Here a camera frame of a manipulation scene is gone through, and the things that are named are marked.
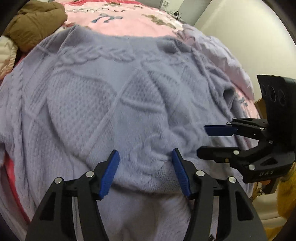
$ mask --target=red fabric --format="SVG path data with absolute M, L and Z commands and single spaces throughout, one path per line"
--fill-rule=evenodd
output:
M 86 2 L 115 2 L 115 3 L 128 3 L 128 4 L 140 4 L 143 5 L 140 2 L 133 1 L 133 0 L 81 0 L 77 2 L 61 2 L 61 4 L 69 4 L 74 6 L 82 6 Z
M 13 161 L 9 158 L 8 154 L 5 154 L 4 167 L 6 169 L 8 182 L 9 182 L 13 197 L 15 198 L 15 201 L 17 203 L 17 206 L 19 207 L 19 210 L 20 210 L 22 216 L 24 217 L 25 221 L 29 224 L 30 219 L 20 203 L 20 199 L 18 197 L 17 190 L 15 188 L 15 171 L 14 171 L 15 165 L 14 165 Z

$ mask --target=blue fingertip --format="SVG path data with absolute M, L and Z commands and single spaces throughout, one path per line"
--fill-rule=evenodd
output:
M 101 199 L 103 199 L 104 196 L 106 196 L 110 190 L 116 170 L 119 165 L 119 159 L 120 159 L 119 152 L 115 151 L 101 179 L 100 191 L 99 191 L 99 197 Z
M 191 195 L 189 178 L 175 149 L 172 151 L 172 162 L 179 184 L 181 186 L 181 190 L 186 197 L 189 197 Z

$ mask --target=metal pin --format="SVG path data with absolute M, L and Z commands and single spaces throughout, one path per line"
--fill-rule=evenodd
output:
M 205 172 L 202 170 L 198 170 L 196 171 L 196 175 L 198 175 L 199 177 L 203 177 L 205 175 Z
M 250 164 L 250 165 L 249 165 L 249 170 L 250 170 L 250 171 L 253 171 L 254 169 L 255 169 L 255 166 L 254 166 L 253 164 Z
M 236 183 L 237 179 L 235 177 L 229 177 L 228 181 L 230 181 L 231 183 Z
M 85 175 L 87 177 L 92 177 L 94 175 L 94 172 L 93 171 L 88 171 Z
M 63 181 L 62 178 L 57 177 L 57 178 L 54 180 L 54 183 L 55 183 L 55 184 L 60 184 L 62 181 Z

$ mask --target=blue knit sweater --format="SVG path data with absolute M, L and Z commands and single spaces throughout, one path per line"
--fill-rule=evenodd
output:
M 112 37 L 74 26 L 46 38 L 4 79 L 0 165 L 6 150 L 32 218 L 56 177 L 78 178 L 117 149 L 114 185 L 98 203 L 110 240 L 183 240 L 191 203 L 171 163 L 174 148 L 198 169 L 235 176 L 251 192 L 237 170 L 196 157 L 202 145 L 247 147 L 243 138 L 204 131 L 206 124 L 244 117 L 234 97 L 222 71 L 172 37 Z M 0 211 L 23 240 L 22 221 L 4 194 L 0 188 Z M 76 231 L 81 240 L 79 225 Z

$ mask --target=brown jacket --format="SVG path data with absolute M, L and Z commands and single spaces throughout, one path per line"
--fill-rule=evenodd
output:
M 3 35 L 11 38 L 19 49 L 26 53 L 56 31 L 66 20 L 63 5 L 31 0 L 13 17 Z

